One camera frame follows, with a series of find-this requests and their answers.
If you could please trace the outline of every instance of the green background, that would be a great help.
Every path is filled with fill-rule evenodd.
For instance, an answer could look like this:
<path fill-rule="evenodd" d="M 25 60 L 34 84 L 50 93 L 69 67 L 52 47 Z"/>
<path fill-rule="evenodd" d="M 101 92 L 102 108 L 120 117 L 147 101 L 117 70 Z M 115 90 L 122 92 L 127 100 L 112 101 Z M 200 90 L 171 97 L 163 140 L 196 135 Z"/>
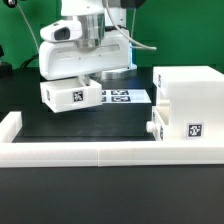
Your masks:
<path fill-rule="evenodd" d="M 39 30 L 60 19 L 60 0 L 20 1 L 39 44 Z M 128 12 L 131 26 L 133 11 Z M 134 38 L 158 47 L 156 52 L 134 52 L 139 67 L 155 65 L 210 65 L 224 72 L 223 0 L 148 0 L 137 10 Z M 0 0 L 0 44 L 14 68 L 37 53 L 18 8 Z"/>

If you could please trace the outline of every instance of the white block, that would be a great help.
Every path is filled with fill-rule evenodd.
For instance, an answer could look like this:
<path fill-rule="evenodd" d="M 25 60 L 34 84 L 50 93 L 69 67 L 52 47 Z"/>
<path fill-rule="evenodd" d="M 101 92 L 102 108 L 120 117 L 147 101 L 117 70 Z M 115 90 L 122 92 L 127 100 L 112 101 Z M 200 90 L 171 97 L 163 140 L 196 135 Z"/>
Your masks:
<path fill-rule="evenodd" d="M 90 80 L 89 86 L 78 78 L 42 82 L 41 97 L 55 113 L 102 104 L 102 86 Z"/>
<path fill-rule="evenodd" d="M 12 142 L 21 128 L 21 112 L 10 112 L 0 123 L 0 143 Z"/>

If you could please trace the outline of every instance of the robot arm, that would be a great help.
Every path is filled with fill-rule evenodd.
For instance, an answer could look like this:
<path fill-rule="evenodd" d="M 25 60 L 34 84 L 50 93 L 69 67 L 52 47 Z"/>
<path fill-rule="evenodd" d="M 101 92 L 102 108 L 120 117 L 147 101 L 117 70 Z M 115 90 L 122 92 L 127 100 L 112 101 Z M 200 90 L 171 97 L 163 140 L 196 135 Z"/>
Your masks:
<path fill-rule="evenodd" d="M 105 0 L 61 1 L 66 20 L 41 30 L 45 41 L 39 50 L 40 73 L 50 81 L 41 83 L 42 102 L 54 112 L 101 105 L 102 87 L 86 81 L 86 75 L 127 68 L 129 40 L 117 30 L 105 31 Z M 109 2 L 110 7 L 133 8 L 145 0 Z"/>

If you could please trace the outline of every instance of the black tabletop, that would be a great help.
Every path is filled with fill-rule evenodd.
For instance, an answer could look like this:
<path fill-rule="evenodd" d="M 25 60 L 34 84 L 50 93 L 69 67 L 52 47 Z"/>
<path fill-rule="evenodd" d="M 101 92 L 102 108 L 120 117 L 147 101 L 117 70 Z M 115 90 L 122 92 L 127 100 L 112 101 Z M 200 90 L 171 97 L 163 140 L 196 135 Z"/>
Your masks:
<path fill-rule="evenodd" d="M 28 72 L 18 70 L 14 75 L 14 78 L 0 80 L 0 101 L 2 112 L 23 110 L 25 130 L 20 133 L 17 142 L 55 141 L 56 137 L 68 141 L 99 139 L 98 135 L 102 133 L 98 129 L 89 131 L 87 126 L 87 131 L 82 133 L 76 131 L 79 129 L 73 129 L 69 136 L 65 134 L 63 136 L 59 131 L 58 136 L 49 136 L 52 127 L 56 125 L 55 120 L 57 124 L 61 124 L 63 119 L 69 123 L 73 113 L 68 112 L 65 115 L 58 115 L 57 119 L 52 118 L 51 111 L 40 102 L 38 92 L 40 77 L 37 70 L 31 69 Z M 128 88 L 139 86 L 150 93 L 152 84 L 144 80 L 143 75 L 138 79 L 132 77 L 129 80 L 115 81 L 112 83 L 114 85 L 109 81 L 102 84 L 108 89 L 112 87 L 123 89 L 129 83 Z M 27 97 L 27 94 L 32 96 L 32 100 Z M 106 132 L 100 138 L 145 140 L 150 137 L 141 128 L 143 120 L 150 116 L 148 114 L 150 108 L 141 106 L 139 111 L 135 105 L 129 108 L 108 106 L 108 108 L 82 110 L 80 114 L 86 113 L 86 119 L 90 121 L 97 119 L 99 113 L 103 114 L 112 109 L 118 113 L 123 109 L 128 123 L 130 117 L 138 112 L 139 116 L 145 116 L 135 116 L 139 118 L 141 123 L 139 126 L 136 126 L 137 119 L 134 119 L 134 123 L 126 124 L 126 128 L 123 125 L 118 125 L 119 128 L 114 126 L 112 132 Z M 137 112 L 129 116 L 130 110 Z M 32 121 L 31 115 L 39 120 Z M 114 113 L 113 116 L 111 123 L 116 120 L 118 114 Z M 47 121 L 47 118 L 53 121 L 45 126 L 36 125 L 40 120 Z M 136 126 L 136 130 L 128 132 L 127 129 L 132 125 Z M 44 130 L 43 127 L 48 129 L 39 136 L 40 131 Z M 68 132 L 70 127 L 66 125 L 64 127 Z M 223 224 L 223 186 L 223 165 L 0 169 L 0 223 Z"/>

